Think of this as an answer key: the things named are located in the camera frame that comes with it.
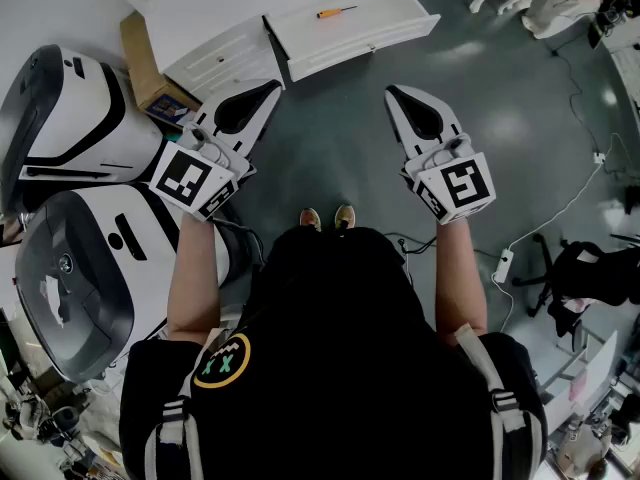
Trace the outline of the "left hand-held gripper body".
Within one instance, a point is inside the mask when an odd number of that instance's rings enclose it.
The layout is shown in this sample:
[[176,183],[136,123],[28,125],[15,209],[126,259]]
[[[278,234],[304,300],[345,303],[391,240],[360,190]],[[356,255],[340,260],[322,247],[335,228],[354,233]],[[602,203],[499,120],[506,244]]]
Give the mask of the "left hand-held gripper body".
[[249,161],[257,131],[227,134],[189,123],[166,145],[150,182],[153,193],[206,221],[255,174]]

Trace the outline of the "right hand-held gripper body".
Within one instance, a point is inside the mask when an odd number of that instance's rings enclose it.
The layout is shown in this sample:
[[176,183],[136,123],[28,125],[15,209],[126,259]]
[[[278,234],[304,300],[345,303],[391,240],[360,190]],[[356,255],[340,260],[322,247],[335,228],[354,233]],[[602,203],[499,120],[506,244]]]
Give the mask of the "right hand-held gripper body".
[[485,155],[473,150],[466,133],[408,159],[402,175],[441,225],[477,213],[496,199]]

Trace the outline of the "white drawer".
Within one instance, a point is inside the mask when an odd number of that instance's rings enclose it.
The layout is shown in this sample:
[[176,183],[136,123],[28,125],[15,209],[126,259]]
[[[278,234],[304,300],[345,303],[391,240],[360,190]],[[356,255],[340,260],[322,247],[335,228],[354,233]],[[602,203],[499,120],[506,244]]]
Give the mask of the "white drawer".
[[164,74],[201,102],[242,81],[275,79],[284,85],[262,17],[212,38],[174,62]]
[[[357,5],[326,19],[319,11]],[[355,57],[429,35],[441,19],[418,0],[321,0],[265,16],[293,82]]]

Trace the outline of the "person's right forearm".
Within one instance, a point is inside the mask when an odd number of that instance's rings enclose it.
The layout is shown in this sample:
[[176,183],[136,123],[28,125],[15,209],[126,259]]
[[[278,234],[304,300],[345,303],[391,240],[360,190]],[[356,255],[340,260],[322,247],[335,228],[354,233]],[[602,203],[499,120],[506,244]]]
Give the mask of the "person's right forearm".
[[478,336],[487,333],[487,300],[466,218],[437,226],[435,323],[438,336],[452,347],[466,324]]

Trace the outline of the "person's left forearm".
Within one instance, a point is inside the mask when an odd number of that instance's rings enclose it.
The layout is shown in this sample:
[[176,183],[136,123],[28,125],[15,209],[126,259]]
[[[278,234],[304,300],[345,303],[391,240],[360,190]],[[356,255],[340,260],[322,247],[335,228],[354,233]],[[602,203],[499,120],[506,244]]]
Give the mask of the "person's left forearm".
[[214,226],[185,213],[168,297],[168,339],[203,345],[220,325],[220,310]]

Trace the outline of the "closed white drawer front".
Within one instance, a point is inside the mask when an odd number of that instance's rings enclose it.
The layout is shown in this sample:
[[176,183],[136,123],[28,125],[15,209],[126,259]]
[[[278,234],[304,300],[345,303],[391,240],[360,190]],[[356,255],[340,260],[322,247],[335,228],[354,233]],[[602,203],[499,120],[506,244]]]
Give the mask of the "closed white drawer front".
[[262,17],[212,38],[174,62],[164,74],[201,102],[242,81],[275,79],[284,85]]

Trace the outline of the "brown cardboard box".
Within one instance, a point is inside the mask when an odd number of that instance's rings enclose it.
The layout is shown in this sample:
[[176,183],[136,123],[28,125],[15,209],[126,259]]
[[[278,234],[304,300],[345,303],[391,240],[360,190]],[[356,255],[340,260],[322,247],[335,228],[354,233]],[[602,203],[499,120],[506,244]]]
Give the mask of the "brown cardboard box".
[[145,19],[139,12],[121,21],[120,34],[138,109],[166,125],[182,129],[199,110],[200,101],[159,71]]

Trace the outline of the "white power strip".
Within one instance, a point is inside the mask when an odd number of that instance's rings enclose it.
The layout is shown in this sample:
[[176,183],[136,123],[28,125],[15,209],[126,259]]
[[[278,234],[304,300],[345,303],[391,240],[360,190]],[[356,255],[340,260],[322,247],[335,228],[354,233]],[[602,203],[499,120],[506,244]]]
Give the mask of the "white power strip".
[[492,279],[496,284],[503,284],[506,281],[513,258],[514,252],[510,248],[505,248],[501,251],[496,269],[492,275]]

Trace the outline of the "white and black robot shell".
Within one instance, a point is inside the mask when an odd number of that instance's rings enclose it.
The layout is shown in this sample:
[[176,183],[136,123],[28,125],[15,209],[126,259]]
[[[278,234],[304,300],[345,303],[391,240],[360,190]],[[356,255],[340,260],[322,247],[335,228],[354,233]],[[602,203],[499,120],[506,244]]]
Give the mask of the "white and black robot shell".
[[41,46],[0,106],[0,212],[28,211],[57,188],[135,181],[162,146],[123,72]]

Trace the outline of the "white and grey robot shell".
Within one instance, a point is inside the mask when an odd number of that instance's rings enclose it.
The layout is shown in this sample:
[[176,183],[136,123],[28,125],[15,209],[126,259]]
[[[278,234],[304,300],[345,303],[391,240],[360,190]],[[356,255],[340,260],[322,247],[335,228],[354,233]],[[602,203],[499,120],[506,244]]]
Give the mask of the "white and grey robot shell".
[[[31,216],[15,259],[26,317],[64,378],[96,379],[131,347],[167,331],[167,305],[186,212],[143,183],[49,197]],[[253,255],[249,229],[224,206],[214,226],[220,290]]]

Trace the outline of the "black office chair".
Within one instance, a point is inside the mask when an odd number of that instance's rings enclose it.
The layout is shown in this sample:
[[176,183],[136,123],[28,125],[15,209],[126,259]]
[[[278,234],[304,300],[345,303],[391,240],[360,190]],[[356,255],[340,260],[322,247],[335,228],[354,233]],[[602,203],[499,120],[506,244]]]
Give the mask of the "black office chair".
[[531,279],[515,277],[512,285],[543,287],[527,314],[535,317],[546,308],[559,338],[572,334],[595,302],[614,307],[627,301],[640,305],[640,247],[604,252],[591,242],[563,239],[559,255],[552,258],[542,234],[534,234],[533,241],[541,248],[545,273]]

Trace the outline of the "person's black shirt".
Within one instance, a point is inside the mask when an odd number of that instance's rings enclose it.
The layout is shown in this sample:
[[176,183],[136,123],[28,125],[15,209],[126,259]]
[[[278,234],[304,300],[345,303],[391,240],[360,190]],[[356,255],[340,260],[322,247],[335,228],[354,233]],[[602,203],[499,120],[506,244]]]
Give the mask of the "person's black shirt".
[[148,340],[129,354],[125,468],[191,387],[205,480],[452,474],[492,480],[483,374],[426,322],[392,243],[355,228],[276,240],[235,332],[209,347]]

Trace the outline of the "white board panel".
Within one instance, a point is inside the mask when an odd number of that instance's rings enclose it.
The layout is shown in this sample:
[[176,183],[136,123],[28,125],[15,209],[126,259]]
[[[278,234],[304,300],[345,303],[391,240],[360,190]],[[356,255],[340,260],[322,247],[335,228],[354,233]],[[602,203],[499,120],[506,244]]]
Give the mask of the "white board panel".
[[568,360],[538,387],[549,435],[573,415],[585,413],[588,402],[609,379],[617,342],[617,331],[603,339],[578,325],[572,342],[575,350],[568,351]]

